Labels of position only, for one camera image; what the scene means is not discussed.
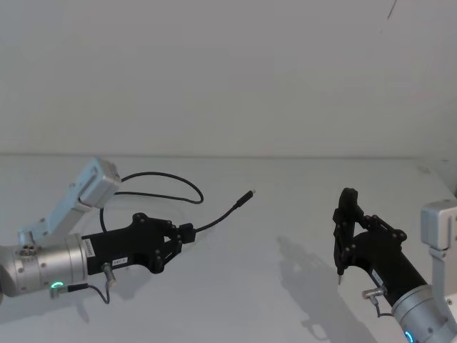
white table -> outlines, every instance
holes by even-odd
[[[0,156],[0,240],[16,244],[24,225],[47,214],[88,157]],[[392,318],[377,319],[361,291],[373,283],[353,267],[337,286],[332,214],[344,187],[359,190],[376,213],[408,240],[403,250],[427,280],[431,258],[420,243],[421,207],[452,194],[413,160],[110,158],[122,175],[170,172],[199,185],[203,205],[117,197],[107,206],[108,229],[135,212],[177,224],[206,224],[244,192],[256,196],[216,228],[198,235],[159,275],[142,267],[116,271],[111,304],[91,290],[50,300],[46,292],[0,306],[2,342],[405,342]],[[123,189],[193,196],[160,177]],[[98,212],[74,230],[99,232]],[[102,286],[101,275],[91,283]],[[390,311],[385,301],[381,310]]]

white arm segment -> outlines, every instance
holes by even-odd
[[[421,239],[433,257],[432,293],[452,332],[457,332],[457,201],[422,209]]]
[[[119,189],[121,178],[116,166],[98,157],[94,158],[70,184],[66,195],[56,208],[35,224],[19,232],[21,244],[43,243],[52,238],[63,238],[82,216],[93,208],[100,209]]]

label sticker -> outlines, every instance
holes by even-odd
[[[83,239],[83,248],[86,251],[87,257],[95,257],[94,247],[90,239]]]
[[[127,263],[128,261],[129,261],[129,258],[128,258],[128,257],[124,257],[123,259],[115,259],[115,260],[113,261],[113,267],[118,266],[118,265],[120,265],[120,264],[125,264],[125,263]]]
[[[378,284],[378,286],[382,286],[384,284],[382,278],[378,275],[376,270],[373,269],[371,271],[371,276],[376,280],[376,283]]]

green led light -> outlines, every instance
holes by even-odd
[[[57,287],[62,287],[64,285],[63,282],[54,282],[52,285],[51,285],[51,288],[57,288]]]

white wall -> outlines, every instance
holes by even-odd
[[[457,1],[2,0],[0,152],[455,158]]]

